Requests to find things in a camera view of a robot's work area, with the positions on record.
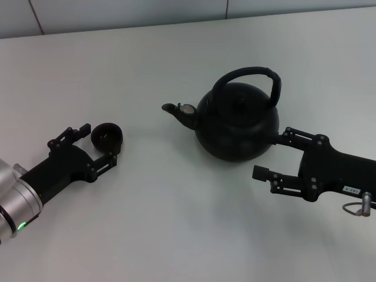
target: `kettle handle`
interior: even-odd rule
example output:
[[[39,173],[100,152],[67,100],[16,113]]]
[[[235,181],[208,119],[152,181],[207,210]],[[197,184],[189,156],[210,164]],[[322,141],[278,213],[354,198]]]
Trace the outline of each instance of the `kettle handle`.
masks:
[[[262,68],[261,66],[253,66],[249,68],[237,69],[228,74],[222,76],[216,84],[213,86],[213,100],[216,98],[216,93],[219,93],[222,88],[231,80],[239,78],[245,75],[266,75],[273,80],[273,87],[271,88],[270,95],[270,106],[274,107],[280,98],[281,95],[281,78],[273,72],[271,69]]]

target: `small white label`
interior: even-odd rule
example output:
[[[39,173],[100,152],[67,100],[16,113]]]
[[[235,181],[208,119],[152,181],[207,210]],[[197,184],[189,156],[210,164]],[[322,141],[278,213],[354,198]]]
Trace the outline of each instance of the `small white label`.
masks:
[[[356,188],[352,188],[348,186],[343,187],[342,191],[349,192],[349,193],[356,194],[356,195],[360,193],[360,189],[356,189]]]

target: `black kettle lid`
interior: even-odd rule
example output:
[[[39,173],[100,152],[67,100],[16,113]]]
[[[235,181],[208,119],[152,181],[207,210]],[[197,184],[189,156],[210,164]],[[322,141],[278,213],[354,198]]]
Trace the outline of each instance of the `black kettle lid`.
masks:
[[[262,74],[273,79],[271,96],[261,89],[246,83],[228,83],[244,75]],[[220,78],[213,87],[211,108],[226,123],[237,126],[250,126],[265,117],[280,97],[281,79],[270,69],[251,67],[234,70]]]

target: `green led indicator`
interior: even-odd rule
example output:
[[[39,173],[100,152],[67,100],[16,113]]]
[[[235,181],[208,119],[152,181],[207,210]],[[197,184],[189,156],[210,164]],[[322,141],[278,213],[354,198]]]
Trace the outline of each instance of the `green led indicator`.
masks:
[[[20,230],[20,229],[23,228],[23,226],[25,226],[25,225],[26,225],[26,222],[21,223],[21,224],[18,226],[17,230]]]

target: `white wall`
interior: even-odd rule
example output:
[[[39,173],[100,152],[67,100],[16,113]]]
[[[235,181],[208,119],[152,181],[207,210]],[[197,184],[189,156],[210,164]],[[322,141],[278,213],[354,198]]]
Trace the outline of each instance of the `white wall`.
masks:
[[[40,34],[28,0],[0,0],[0,38]]]
[[[45,33],[224,19],[227,0],[31,0]],[[229,0],[229,18],[376,5],[376,0]],[[0,38],[41,34],[28,0],[0,0]]]

